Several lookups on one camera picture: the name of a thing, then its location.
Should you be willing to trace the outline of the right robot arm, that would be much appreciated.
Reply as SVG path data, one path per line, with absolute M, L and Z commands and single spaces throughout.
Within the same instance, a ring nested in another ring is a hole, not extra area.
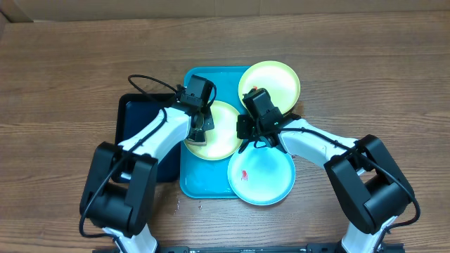
M 393 228 L 411 225 L 420 206 L 411 184 L 374 135 L 345 138 L 320 130 L 301 116 L 282 113 L 269 92 L 250 89 L 242 99 L 237 136 L 283 153 L 302 157 L 324 169 L 349 220 L 339 252 L 393 252 L 384 237 Z

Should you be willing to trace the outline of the dark green sponge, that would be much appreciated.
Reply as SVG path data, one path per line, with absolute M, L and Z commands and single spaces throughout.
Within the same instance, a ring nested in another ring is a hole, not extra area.
M 185 139 L 185 142 L 189 145 L 196 145 L 196 146 L 207 145 L 205 132 L 204 131 L 193 131 L 187 136 L 187 138 Z

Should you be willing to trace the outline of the green plate with stain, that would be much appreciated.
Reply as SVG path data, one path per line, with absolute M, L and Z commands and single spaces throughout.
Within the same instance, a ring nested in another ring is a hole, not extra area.
M 214 128 L 205 132 L 206 145 L 184 144 L 195 156 L 204 160 L 221 160 L 234 154 L 243 140 L 237 138 L 239 111 L 232 105 L 215 101 L 211 107 Z

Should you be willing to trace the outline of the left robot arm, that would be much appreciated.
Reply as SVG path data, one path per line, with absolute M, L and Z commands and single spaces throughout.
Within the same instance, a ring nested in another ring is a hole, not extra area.
M 213 82 L 193 75 L 140 132 L 119 145 L 103 142 L 95 149 L 79 206 L 82 237 L 111 238 L 116 252 L 158 250 L 148 227 L 158 163 L 182 141 L 206 144 L 216 96 Z

